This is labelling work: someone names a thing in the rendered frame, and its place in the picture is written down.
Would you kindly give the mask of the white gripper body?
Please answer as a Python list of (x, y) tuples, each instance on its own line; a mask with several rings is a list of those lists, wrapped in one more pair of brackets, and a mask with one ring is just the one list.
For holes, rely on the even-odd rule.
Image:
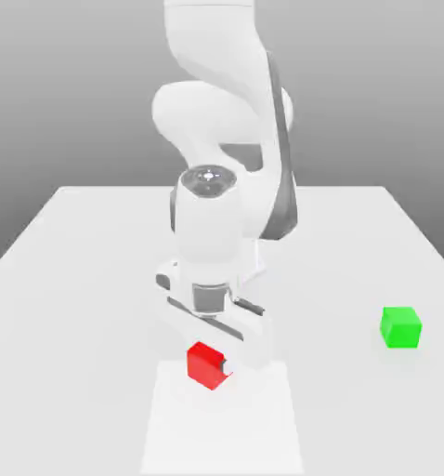
[(158, 317), (191, 346), (197, 341), (223, 353), (234, 367), (261, 369), (272, 360), (272, 319), (263, 307), (241, 297), (226, 300), (228, 308), (212, 317), (198, 317), (179, 301), (161, 293)]

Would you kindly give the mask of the small red cube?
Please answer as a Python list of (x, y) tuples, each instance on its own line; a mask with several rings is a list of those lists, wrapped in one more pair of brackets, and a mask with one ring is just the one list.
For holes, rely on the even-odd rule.
[(208, 390), (216, 390), (231, 375), (224, 370), (226, 361), (222, 352), (197, 341), (187, 351), (187, 374)]

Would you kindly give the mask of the small green cube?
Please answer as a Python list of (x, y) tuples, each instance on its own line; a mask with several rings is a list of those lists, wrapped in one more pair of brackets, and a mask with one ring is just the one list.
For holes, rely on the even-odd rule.
[(412, 307), (384, 307), (380, 332), (389, 349), (416, 349), (423, 324)]

